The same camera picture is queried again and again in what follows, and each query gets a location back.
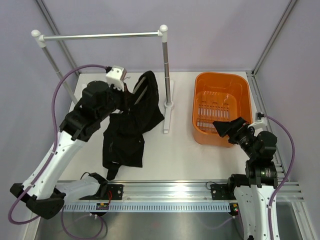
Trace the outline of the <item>black shorts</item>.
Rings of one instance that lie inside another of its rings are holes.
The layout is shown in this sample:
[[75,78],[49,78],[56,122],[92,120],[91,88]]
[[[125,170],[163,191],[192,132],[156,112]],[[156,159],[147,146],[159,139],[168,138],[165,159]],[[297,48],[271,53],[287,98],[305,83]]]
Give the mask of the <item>black shorts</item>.
[[145,140],[143,134],[164,120],[159,108],[159,90],[154,72],[146,71],[146,93],[138,104],[123,113],[109,116],[109,125],[103,133],[102,166],[106,179],[114,180],[121,166],[141,168]]

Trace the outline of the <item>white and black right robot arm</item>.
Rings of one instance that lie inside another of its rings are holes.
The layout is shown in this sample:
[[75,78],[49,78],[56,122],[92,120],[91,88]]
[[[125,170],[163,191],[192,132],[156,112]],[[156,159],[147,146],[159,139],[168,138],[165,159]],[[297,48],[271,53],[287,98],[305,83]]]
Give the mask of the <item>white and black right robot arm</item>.
[[279,239],[276,198],[278,173],[273,162],[277,137],[269,131],[255,130],[267,123],[263,116],[250,124],[242,117],[232,121],[214,121],[217,134],[239,145],[248,156],[245,174],[232,174],[222,191],[235,199],[246,240]]

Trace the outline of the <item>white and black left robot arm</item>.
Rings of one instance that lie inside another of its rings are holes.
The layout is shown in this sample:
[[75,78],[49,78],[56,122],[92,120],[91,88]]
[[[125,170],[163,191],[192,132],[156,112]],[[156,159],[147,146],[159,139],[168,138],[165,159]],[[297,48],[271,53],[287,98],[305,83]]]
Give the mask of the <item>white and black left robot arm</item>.
[[37,216],[49,220],[68,203],[84,197],[103,199],[107,180],[98,173],[57,185],[62,173],[77,152],[100,129],[101,122],[116,110],[125,110],[130,93],[104,81],[92,81],[82,97],[62,121],[53,146],[37,169],[23,183],[15,183],[10,192]]

